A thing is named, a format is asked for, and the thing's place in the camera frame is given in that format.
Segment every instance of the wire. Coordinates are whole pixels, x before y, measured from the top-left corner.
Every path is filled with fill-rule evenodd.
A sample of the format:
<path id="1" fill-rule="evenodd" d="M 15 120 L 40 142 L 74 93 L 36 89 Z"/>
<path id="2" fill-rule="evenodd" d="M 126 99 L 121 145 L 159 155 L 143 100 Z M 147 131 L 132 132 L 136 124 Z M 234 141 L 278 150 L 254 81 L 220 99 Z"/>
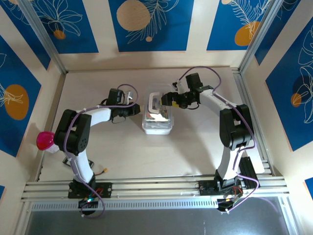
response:
<path id="1" fill-rule="evenodd" d="M 246 180 L 251 180 L 251 181 L 254 181 L 256 183 L 256 187 L 255 189 L 249 193 L 249 195 L 247 197 L 245 197 L 242 201 L 238 202 L 238 204 L 236 204 L 233 208 L 229 209 L 228 212 L 231 212 L 233 209 L 235 209 L 236 207 L 238 207 L 240 204 L 242 204 L 246 199 L 248 199 L 249 197 L 251 197 L 251 195 L 258 189 L 258 187 L 260 186 L 259 184 L 259 181 L 257 181 L 256 179 L 253 179 L 253 178 L 250 178 L 250 177 L 247 177 L 247 176 L 244 176 L 244 175 L 240 175 L 237 173 L 237 176 L 238 177 L 241 177 L 243 179 L 246 179 Z"/>
<path id="2" fill-rule="evenodd" d="M 199 103 L 197 103 L 197 107 L 196 108 L 187 108 L 187 109 L 189 109 L 189 110 L 196 110 L 197 108 L 199 108 L 200 107 L 200 105 L 199 105 Z"/>
<path id="3" fill-rule="evenodd" d="M 208 69 L 208 70 L 211 70 L 212 72 L 214 72 L 217 77 L 219 78 L 219 84 L 213 89 L 212 91 L 212 94 L 217 98 L 219 99 L 220 101 L 222 101 L 223 103 L 225 103 L 227 106 L 229 106 L 230 108 L 232 108 L 236 113 L 237 115 L 240 117 L 241 121 L 245 124 L 249 134 L 251 135 L 252 139 L 253 139 L 253 146 L 251 147 L 245 147 L 245 148 L 242 148 L 242 149 L 239 149 L 237 151 L 237 154 L 236 154 L 236 158 L 235 158 L 235 161 L 234 161 L 234 166 L 233 166 L 233 170 L 235 170 L 235 167 L 237 166 L 237 162 L 239 161 L 239 153 L 242 152 L 242 151 L 245 151 L 245 150 L 248 150 L 248 149 L 253 149 L 256 147 L 256 139 L 255 139 L 255 136 L 254 136 L 254 133 L 252 131 L 252 129 L 250 128 L 249 124 L 247 123 L 247 121 L 245 120 L 245 118 L 242 116 L 242 114 L 239 112 L 239 110 L 233 106 L 230 102 L 228 102 L 227 100 L 225 100 L 224 98 L 222 98 L 221 96 L 217 95 L 215 93 L 215 90 L 222 84 L 222 78 L 221 76 L 212 68 L 208 67 L 208 66 L 195 66 L 195 67 L 192 67 L 190 69 L 188 69 L 180 78 L 179 80 L 181 80 L 190 70 L 193 70 L 193 69 L 200 69 L 200 68 L 203 68 L 203 69 Z M 235 209 L 237 206 L 239 206 L 240 204 L 242 204 L 247 198 L 249 198 L 255 191 L 256 189 L 259 187 L 259 181 L 257 181 L 256 179 L 253 179 L 253 178 L 250 178 L 250 177 L 247 177 L 247 176 L 243 176 L 243 175 L 240 175 L 238 173 L 236 173 L 238 177 L 241 177 L 243 179 L 247 179 L 247 180 L 252 180 L 254 182 L 256 182 L 257 184 L 257 187 L 246 197 L 244 198 L 241 202 L 239 202 L 237 205 L 235 205 L 233 208 L 231 208 L 230 210 L 228 210 L 228 212 L 231 212 L 233 209 Z"/>
<path id="4" fill-rule="evenodd" d="M 98 174 L 95 174 L 95 176 L 98 176 L 98 175 L 102 175 L 104 173 L 104 170 L 103 171 L 101 171 L 100 173 L 98 173 Z"/>
<path id="5" fill-rule="evenodd" d="M 100 104 L 101 104 L 101 105 L 103 105 L 103 104 L 104 104 L 104 102 L 106 102 L 107 100 L 108 100 L 108 99 L 104 99 L 104 100 L 102 100 Z"/>
<path id="6" fill-rule="evenodd" d="M 238 186 L 234 186 L 233 188 L 237 188 L 241 193 L 244 193 L 243 190 L 239 188 Z"/>
<path id="7" fill-rule="evenodd" d="M 135 100 L 134 103 L 132 103 L 132 104 L 130 104 L 130 105 L 125 105 L 125 106 L 120 106 L 120 105 L 103 105 L 103 106 L 100 106 L 100 105 L 97 105 L 97 106 L 95 106 L 95 107 L 93 107 L 93 108 L 84 109 L 84 110 L 78 112 L 78 113 L 75 115 L 75 117 L 73 118 L 72 122 L 70 123 L 70 125 L 69 125 L 69 127 L 68 127 L 67 133 L 66 133 L 66 135 L 65 135 L 64 143 L 63 143 L 64 152 L 65 152 L 65 154 L 67 155 L 67 157 L 68 157 L 69 159 L 71 159 L 72 161 L 74 161 L 74 160 L 72 159 L 72 157 L 73 157 L 74 155 L 73 155 L 73 154 L 70 154 L 70 153 L 68 152 L 68 150 L 67 150 L 67 140 L 68 140 L 68 136 L 69 136 L 69 134 L 70 134 L 70 131 L 71 131 L 71 129 L 72 129 L 72 127 L 73 127 L 73 125 L 74 125 L 76 119 L 77 119 L 81 114 L 83 114 L 83 113 L 85 113 L 85 112 L 88 112 L 88 111 L 91 111 L 91 110 L 96 110 L 96 109 L 104 109 L 104 108 L 129 108 L 129 107 L 132 107 L 133 105 L 135 105 L 135 104 L 137 103 L 137 101 L 138 101 L 138 91 L 137 91 L 137 89 L 136 89 L 135 87 L 133 87 L 132 85 L 130 85 L 130 84 L 122 84 L 122 85 L 119 85 L 117 88 L 119 89 L 119 88 L 122 87 L 122 86 L 129 86 L 129 87 L 131 87 L 131 88 L 134 89 L 134 91 L 136 92 L 136 100 Z M 82 184 L 85 185 L 91 192 L 93 192 L 93 193 L 99 198 L 99 200 L 101 201 L 101 203 L 103 204 L 103 210 L 102 210 L 102 212 L 101 212 L 99 215 L 97 215 L 97 216 L 85 216 L 85 215 L 82 214 L 82 216 L 83 216 L 83 217 L 86 217 L 86 218 L 90 218 L 90 219 L 92 219 L 92 218 L 99 218 L 100 216 L 103 215 L 104 210 L 105 210 L 105 203 L 104 203 L 103 198 L 102 198 L 92 187 L 90 187 L 90 186 L 80 177 L 79 172 L 78 172 L 78 169 L 77 169 L 77 167 L 76 167 L 76 164 L 72 164 L 72 163 L 71 163 L 70 165 L 71 165 L 71 168 L 72 168 L 72 170 L 73 170 L 73 172 L 74 172 L 74 175 L 77 177 L 77 179 L 78 179 L 80 182 L 82 182 Z"/>

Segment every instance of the white object in box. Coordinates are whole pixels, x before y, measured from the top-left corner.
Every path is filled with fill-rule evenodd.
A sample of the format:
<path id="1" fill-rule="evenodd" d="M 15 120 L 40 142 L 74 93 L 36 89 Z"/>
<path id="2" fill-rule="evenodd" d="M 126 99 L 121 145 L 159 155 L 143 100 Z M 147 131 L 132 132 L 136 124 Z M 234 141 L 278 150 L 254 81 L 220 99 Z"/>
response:
<path id="1" fill-rule="evenodd" d="M 172 107 L 161 104 L 164 94 L 172 92 L 169 84 L 152 84 L 148 87 L 144 102 L 142 128 L 147 135 L 168 135 L 174 125 Z"/>

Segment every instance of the floral illustration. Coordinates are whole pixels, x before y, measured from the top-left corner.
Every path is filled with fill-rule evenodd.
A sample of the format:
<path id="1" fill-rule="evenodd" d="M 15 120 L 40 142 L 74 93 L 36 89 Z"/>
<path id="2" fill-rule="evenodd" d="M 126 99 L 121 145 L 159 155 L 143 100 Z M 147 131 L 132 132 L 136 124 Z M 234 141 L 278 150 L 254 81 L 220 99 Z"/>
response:
<path id="1" fill-rule="evenodd" d="M 2 0 L 2 2 L 9 7 L 17 19 L 28 24 L 15 1 Z M 68 10 L 67 0 L 32 0 L 30 2 L 47 31 L 53 33 L 57 39 L 65 39 L 66 32 L 80 36 L 80 29 L 75 23 L 80 22 L 83 15 Z"/>
<path id="2" fill-rule="evenodd" d="M 139 39 L 151 42 L 166 26 L 166 12 L 177 6 L 179 0 L 126 0 L 117 10 L 117 20 L 129 32 L 128 44 Z"/>
<path id="3" fill-rule="evenodd" d="M 6 57 L 6 54 L 0 53 L 0 68 L 5 63 Z M 26 90 L 17 84 L 10 85 L 6 89 L 0 84 L 0 107 L 3 105 L 11 118 L 23 120 L 28 111 L 28 95 Z"/>
<path id="4" fill-rule="evenodd" d="M 266 12 L 271 0 L 258 1 L 256 7 L 252 7 L 250 0 L 222 0 L 222 4 L 229 4 L 233 12 L 240 19 L 241 27 L 235 36 L 235 43 L 239 46 L 248 46 L 260 24 L 260 19 Z"/>
<path id="5" fill-rule="evenodd" d="M 276 16 L 279 19 L 282 19 L 283 16 L 283 12 L 284 11 L 292 11 L 296 4 L 298 3 L 299 0 L 284 0 L 284 2 L 282 3 L 280 9 L 278 10 Z"/>
<path id="6" fill-rule="evenodd" d="M 20 10 L 19 6 L 17 5 L 16 0 L 1 0 L 4 5 L 11 11 L 12 15 L 22 21 L 24 24 L 29 25 L 27 19 L 25 18 L 24 14 Z"/>
<path id="7" fill-rule="evenodd" d="M 313 121 L 313 26 L 304 39 L 298 63 L 301 65 L 301 76 L 294 83 L 291 104 L 294 107 L 304 104 L 304 123 L 311 123 Z"/>

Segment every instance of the white table surface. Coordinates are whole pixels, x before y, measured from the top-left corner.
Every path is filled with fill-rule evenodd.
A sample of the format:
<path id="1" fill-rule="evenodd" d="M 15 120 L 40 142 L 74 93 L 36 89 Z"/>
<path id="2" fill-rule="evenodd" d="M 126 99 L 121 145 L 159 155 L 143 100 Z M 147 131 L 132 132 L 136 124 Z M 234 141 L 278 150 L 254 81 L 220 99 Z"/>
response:
<path id="1" fill-rule="evenodd" d="M 153 83 L 173 83 L 186 69 L 112 70 L 73 72 L 66 76 L 53 131 L 65 109 L 82 110 L 107 98 L 110 88 L 122 83 L 135 86 L 138 104 L 143 104 L 146 88 Z M 231 68 L 216 68 L 222 77 L 219 94 L 242 104 Z M 206 69 L 194 69 L 204 85 L 215 87 L 216 75 Z M 185 79 L 183 85 L 187 91 Z M 219 137 L 219 118 L 207 107 L 197 110 L 173 109 L 174 126 L 167 136 L 146 135 L 142 114 L 128 117 L 123 123 L 103 122 L 91 127 L 87 146 L 88 158 L 95 162 L 95 173 L 107 168 L 100 179 L 165 177 L 214 174 L 219 166 L 223 145 Z M 256 173 L 264 168 L 258 151 L 248 152 Z M 72 180 L 70 167 L 64 165 L 65 155 L 45 153 L 40 181 Z"/>

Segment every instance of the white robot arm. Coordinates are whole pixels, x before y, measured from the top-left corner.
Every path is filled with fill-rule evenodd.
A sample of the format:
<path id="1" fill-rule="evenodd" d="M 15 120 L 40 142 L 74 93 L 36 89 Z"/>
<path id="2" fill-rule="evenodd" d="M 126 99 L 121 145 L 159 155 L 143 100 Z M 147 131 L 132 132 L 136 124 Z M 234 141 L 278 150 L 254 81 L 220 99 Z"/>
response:
<path id="1" fill-rule="evenodd" d="M 241 147 L 249 144 L 252 136 L 246 126 L 241 122 L 237 113 L 231 108 L 236 109 L 245 118 L 249 127 L 253 130 L 249 108 L 246 105 L 231 103 L 220 95 L 214 93 L 211 86 L 203 86 L 197 73 L 186 76 L 189 92 L 183 91 L 180 81 L 173 85 L 177 86 L 179 93 L 167 93 L 162 97 L 162 104 L 172 106 L 175 102 L 180 108 L 186 109 L 189 105 L 196 102 L 212 110 L 220 118 L 220 138 L 224 145 L 221 164 L 215 174 L 215 188 L 223 191 L 237 184 L 237 171 L 241 158 Z"/>
<path id="2" fill-rule="evenodd" d="M 121 97 L 126 97 L 121 104 Z M 86 147 L 89 141 L 90 128 L 101 122 L 112 120 L 116 116 L 129 117 L 140 113 L 138 104 L 130 103 L 132 92 L 124 94 L 121 90 L 111 89 L 108 99 L 105 99 L 106 106 L 113 108 L 97 108 L 80 114 L 74 122 L 74 128 L 71 129 L 67 139 L 67 157 L 71 166 L 75 164 L 74 186 L 76 188 L 86 188 L 83 183 L 88 184 L 92 188 L 95 186 L 95 176 L 88 163 Z M 54 143 L 58 145 L 61 151 L 64 150 L 64 142 L 67 131 L 73 118 L 81 111 L 65 110 L 61 117 L 60 123 L 54 136 Z"/>
<path id="3" fill-rule="evenodd" d="M 109 121 L 111 119 L 111 109 L 109 108 L 91 110 L 85 114 L 91 116 L 90 127 L 104 121 Z M 88 163 L 86 149 L 80 152 L 77 157 L 73 156 L 70 163 L 76 165 L 80 178 L 88 184 L 93 177 L 93 171 Z M 74 180 L 79 182 L 79 179 L 75 174 Z"/>

